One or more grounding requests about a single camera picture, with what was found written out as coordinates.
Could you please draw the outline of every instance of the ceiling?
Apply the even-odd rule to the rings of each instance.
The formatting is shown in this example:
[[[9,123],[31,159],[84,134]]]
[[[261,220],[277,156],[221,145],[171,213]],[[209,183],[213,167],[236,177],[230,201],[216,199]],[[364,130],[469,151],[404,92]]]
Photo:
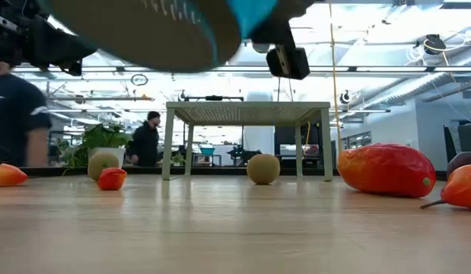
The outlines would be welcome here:
[[[54,19],[50,21],[51,24],[65,29]],[[458,60],[455,56],[460,57],[471,49],[471,9],[443,9],[441,5],[334,5],[331,22],[334,26],[335,57],[338,66],[443,65],[443,55],[429,56],[424,53],[422,46],[413,48],[416,41],[423,41],[427,34],[440,34],[447,44],[446,56],[451,62]],[[298,46],[305,48],[310,65],[332,65],[328,5],[315,4],[303,17],[295,18],[290,23],[294,40]],[[278,79],[273,78],[266,68],[265,54],[254,51],[250,43],[242,44],[228,65],[230,69],[220,68],[199,75],[171,75],[148,70],[143,72],[143,68],[132,68],[129,71],[131,64],[99,51],[84,60],[84,74],[80,78],[53,70],[50,73],[35,72],[27,66],[17,68],[16,73],[32,81],[47,97],[51,97],[48,101],[51,109],[132,110],[117,111],[114,114],[54,113],[57,119],[67,121],[69,118],[75,118],[79,123],[115,120],[135,128],[145,118],[145,110],[162,112],[165,103],[177,100],[182,91],[185,95],[197,97],[213,94],[243,97],[250,91],[272,91],[275,100],[279,97],[279,100],[333,103],[333,79],[330,70],[328,73],[313,73],[303,81],[282,79],[279,84]],[[124,72],[118,72],[115,67],[127,68]],[[136,86],[131,82],[132,76],[139,73],[148,79],[146,85]],[[471,74],[457,74],[457,78],[465,76],[471,77]],[[353,98],[350,106],[359,109],[382,107],[382,102],[387,102],[389,98],[381,98],[381,101],[376,100],[375,104],[370,105],[368,102],[384,94],[393,98],[393,105],[399,105],[407,97],[399,101],[400,97],[393,95],[397,87],[401,87],[401,90],[411,90],[412,83],[423,77],[426,75],[400,75],[395,72],[339,74],[336,79],[337,93],[349,91]],[[96,100],[87,101],[85,104],[71,100],[54,100],[54,97],[78,95],[110,98],[144,96],[152,100]],[[183,124],[180,121],[175,123],[174,131],[174,142],[181,144]],[[240,136],[241,131],[238,128],[204,127],[196,130],[195,141],[237,142]]]

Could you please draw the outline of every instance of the green melon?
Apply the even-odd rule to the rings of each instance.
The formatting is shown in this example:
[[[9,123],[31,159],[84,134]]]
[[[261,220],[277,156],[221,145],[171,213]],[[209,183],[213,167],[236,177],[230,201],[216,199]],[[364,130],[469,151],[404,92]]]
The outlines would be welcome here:
[[[110,152],[97,152],[88,159],[88,176],[98,180],[105,168],[119,167],[119,159]]]

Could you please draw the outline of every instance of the camera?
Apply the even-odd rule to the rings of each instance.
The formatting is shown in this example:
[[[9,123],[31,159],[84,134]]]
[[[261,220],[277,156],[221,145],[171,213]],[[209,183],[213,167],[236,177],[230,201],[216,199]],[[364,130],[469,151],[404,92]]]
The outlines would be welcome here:
[[[51,65],[81,75],[82,59],[97,51],[48,22],[37,0],[0,0],[0,62],[30,63],[44,71]]]

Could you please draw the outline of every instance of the table surface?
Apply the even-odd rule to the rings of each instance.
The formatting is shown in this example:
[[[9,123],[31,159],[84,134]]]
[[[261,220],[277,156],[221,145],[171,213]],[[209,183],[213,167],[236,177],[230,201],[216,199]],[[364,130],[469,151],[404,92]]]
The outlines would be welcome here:
[[[329,102],[167,102],[185,123],[200,126],[294,126],[319,118]]]
[[[471,211],[338,177],[86,176],[0,187],[0,274],[471,274]]]

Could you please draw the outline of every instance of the potted plant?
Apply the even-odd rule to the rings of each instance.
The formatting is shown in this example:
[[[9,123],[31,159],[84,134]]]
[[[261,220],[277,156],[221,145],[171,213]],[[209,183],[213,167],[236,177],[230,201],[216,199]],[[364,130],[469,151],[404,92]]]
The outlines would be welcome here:
[[[180,167],[185,163],[185,160],[180,153],[176,153],[176,155],[171,158],[171,163],[174,167]]]
[[[68,167],[86,167],[90,156],[99,151],[108,151],[115,154],[122,165],[125,146],[131,139],[118,124],[91,126],[84,131],[78,147],[62,146],[62,160]]]

